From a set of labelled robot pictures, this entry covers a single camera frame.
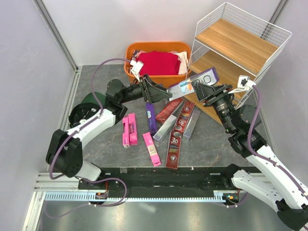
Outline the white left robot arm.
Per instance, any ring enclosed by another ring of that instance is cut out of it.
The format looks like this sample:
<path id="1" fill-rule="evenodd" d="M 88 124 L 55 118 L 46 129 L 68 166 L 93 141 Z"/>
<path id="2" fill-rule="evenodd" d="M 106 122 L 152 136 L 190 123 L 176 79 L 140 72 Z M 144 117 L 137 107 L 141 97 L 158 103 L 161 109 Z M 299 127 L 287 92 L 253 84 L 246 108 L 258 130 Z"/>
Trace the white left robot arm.
<path id="1" fill-rule="evenodd" d="M 140 98 L 147 103 L 155 103 L 171 97 L 172 93 L 154 83 L 148 75 L 128 87 L 119 79 L 109 81 L 104 100 L 97 101 L 99 109 L 94 115 L 74 128 L 67 131 L 58 129 L 53 133 L 46 155 L 50 178 L 56 179 L 52 173 L 57 171 L 68 178 L 87 180 L 95 189 L 104 187 L 106 178 L 102 170 L 83 159 L 84 147 L 101 132 L 121 121 L 127 111 L 124 103 Z"/>

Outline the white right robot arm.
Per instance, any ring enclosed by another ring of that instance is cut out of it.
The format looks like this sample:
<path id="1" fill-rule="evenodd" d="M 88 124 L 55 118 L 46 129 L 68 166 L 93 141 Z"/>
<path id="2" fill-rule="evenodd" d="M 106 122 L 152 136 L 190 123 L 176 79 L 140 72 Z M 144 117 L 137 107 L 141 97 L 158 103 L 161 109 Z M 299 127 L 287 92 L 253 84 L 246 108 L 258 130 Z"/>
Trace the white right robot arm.
<path id="1" fill-rule="evenodd" d="M 227 134 L 233 150 L 253 164 L 271 182 L 272 186 L 254 179 L 234 164 L 220 177 L 221 186 L 242 189 L 270 206 L 279 219 L 290 229 L 308 229 L 308 188 L 278 159 L 266 140 L 256 131 L 262 104 L 262 94 L 252 81 L 246 87 L 257 93 L 257 106 L 235 108 L 231 85 L 192 83 L 199 102 L 213 107 Z"/>

